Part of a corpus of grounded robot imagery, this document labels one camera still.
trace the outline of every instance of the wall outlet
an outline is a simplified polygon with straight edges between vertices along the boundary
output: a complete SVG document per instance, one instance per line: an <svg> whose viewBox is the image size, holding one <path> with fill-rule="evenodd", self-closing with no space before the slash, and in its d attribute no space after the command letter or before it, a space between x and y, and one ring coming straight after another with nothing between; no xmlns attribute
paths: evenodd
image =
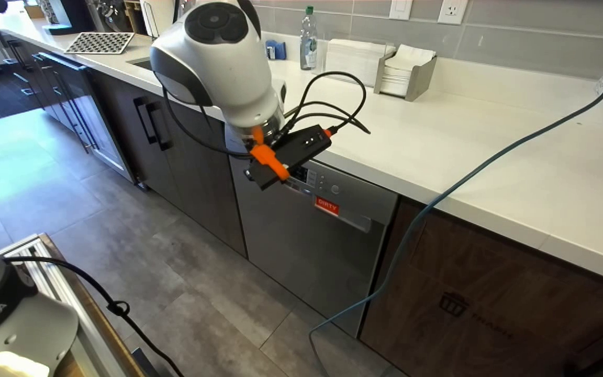
<svg viewBox="0 0 603 377"><path fill-rule="evenodd" d="M392 0L389 18L408 18L414 0Z"/></svg>
<svg viewBox="0 0 603 377"><path fill-rule="evenodd" d="M464 22L470 0L445 0L440 22Z"/></svg>

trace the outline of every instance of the gray floor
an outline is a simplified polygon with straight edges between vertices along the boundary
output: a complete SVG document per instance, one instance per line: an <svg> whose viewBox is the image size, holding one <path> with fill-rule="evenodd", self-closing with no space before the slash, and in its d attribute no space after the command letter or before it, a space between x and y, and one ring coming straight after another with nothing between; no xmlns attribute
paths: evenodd
<svg viewBox="0 0 603 377"><path fill-rule="evenodd" d="M106 169L42 111L0 118L0 247L31 232L50 234L67 260L129 299L187 374L318 374L306 339L318 314ZM318 350L329 374L401 374L338 328L318 335Z"/></svg>

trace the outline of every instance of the stainless steel dishwasher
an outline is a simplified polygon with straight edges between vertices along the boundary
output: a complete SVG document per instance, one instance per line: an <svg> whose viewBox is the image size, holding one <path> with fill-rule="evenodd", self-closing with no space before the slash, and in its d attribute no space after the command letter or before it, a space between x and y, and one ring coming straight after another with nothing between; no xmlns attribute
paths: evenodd
<svg viewBox="0 0 603 377"><path fill-rule="evenodd" d="M291 180L260 190L233 158L246 247L262 268L320 314L336 314L373 288L396 198L392 190L309 160ZM338 325L358 335L365 308Z"/></svg>

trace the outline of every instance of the cabinet door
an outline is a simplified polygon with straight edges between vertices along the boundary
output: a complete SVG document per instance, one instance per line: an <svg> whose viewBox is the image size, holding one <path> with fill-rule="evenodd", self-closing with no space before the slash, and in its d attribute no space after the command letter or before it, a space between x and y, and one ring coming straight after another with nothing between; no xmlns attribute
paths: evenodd
<svg viewBox="0 0 603 377"><path fill-rule="evenodd" d="M114 126L115 137L121 140L127 155L132 158L136 180L181 206L181 194L165 153L173 143L160 97L114 78L99 72L93 78L94 94Z"/></svg>
<svg viewBox="0 0 603 377"><path fill-rule="evenodd" d="M220 121L209 118L207 124L199 111L181 105L174 105L174 112L182 121L182 127L198 137L209 144L224 143L224 126ZM220 236L227 245L246 252L229 157L192 140L173 116L169 116L169 124L169 130L173 130L174 136L170 157L182 211Z"/></svg>
<svg viewBox="0 0 603 377"><path fill-rule="evenodd" d="M414 200L401 202L385 260L418 209ZM445 213L434 213L404 248L392 285L366 312L363 342L414 374L424 365L447 374L501 374L496 370L506 369L562 374L566 359L603 335L603 279L577 266ZM422 276L439 287L424 303L414 299ZM440 306L445 296L460 302L468 317L422 336L425 323L418 321L418 308ZM429 345L449 332L457 339L452 345Z"/></svg>

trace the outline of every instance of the bottle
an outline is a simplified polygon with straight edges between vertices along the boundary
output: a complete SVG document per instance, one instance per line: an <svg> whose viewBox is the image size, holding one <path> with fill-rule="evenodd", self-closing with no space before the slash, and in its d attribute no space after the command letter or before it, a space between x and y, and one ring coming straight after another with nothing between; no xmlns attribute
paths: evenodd
<svg viewBox="0 0 603 377"><path fill-rule="evenodd" d="M316 50L318 50L318 35L316 35L315 5L306 5L306 14L301 18L301 40L299 40L301 71L310 71L316 66Z"/></svg>

